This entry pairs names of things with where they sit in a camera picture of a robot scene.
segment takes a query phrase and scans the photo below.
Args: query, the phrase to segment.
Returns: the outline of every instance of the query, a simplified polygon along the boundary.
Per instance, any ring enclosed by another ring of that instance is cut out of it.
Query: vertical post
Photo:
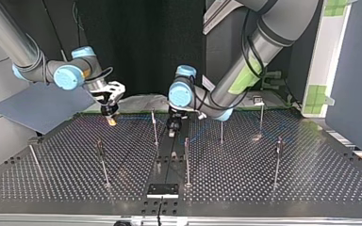
[[[220,139],[220,143],[223,144],[224,138],[223,138],[224,134],[223,134],[223,128],[222,128],[222,137]]]
[[[185,138],[185,158],[187,162],[187,184],[185,187],[191,187],[192,184],[190,183],[189,178],[189,139],[187,137]]]
[[[279,171],[280,159],[281,159],[282,154],[284,152],[284,141],[281,138],[281,136],[278,137],[275,151],[276,151],[276,154],[277,154],[277,165],[275,167],[274,187],[273,187],[274,190],[278,187],[277,180],[278,180],[278,171]]]
[[[263,129],[263,115],[264,115],[264,104],[261,105],[261,109],[260,109],[260,134]]]
[[[152,109],[152,124],[154,125],[154,131],[155,131],[155,145],[158,146],[157,141],[157,130],[156,130],[156,120],[155,120],[155,109]]]

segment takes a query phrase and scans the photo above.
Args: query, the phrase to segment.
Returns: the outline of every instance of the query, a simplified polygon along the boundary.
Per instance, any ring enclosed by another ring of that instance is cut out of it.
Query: silver arm segment
[[[101,104],[102,113],[113,123],[117,102],[125,87],[117,82],[106,83],[98,59],[89,46],[72,51],[70,62],[48,60],[38,44],[14,22],[0,3],[0,46],[13,61],[13,72],[30,82],[56,83],[62,89],[83,86]]]
[[[263,65],[266,66],[283,47],[290,46],[299,39],[310,23],[319,0],[238,0],[238,2],[261,14],[257,21],[257,30],[252,36],[252,43]],[[261,66],[252,49],[248,49],[247,56],[255,72],[261,73]],[[240,94],[259,79],[247,66],[242,53],[219,85],[210,93],[191,84],[190,77],[196,73],[194,69],[180,67],[181,70],[177,70],[169,91],[171,105],[197,107],[199,109],[196,110],[220,121],[228,120],[232,113],[232,108],[229,106],[241,98]]]

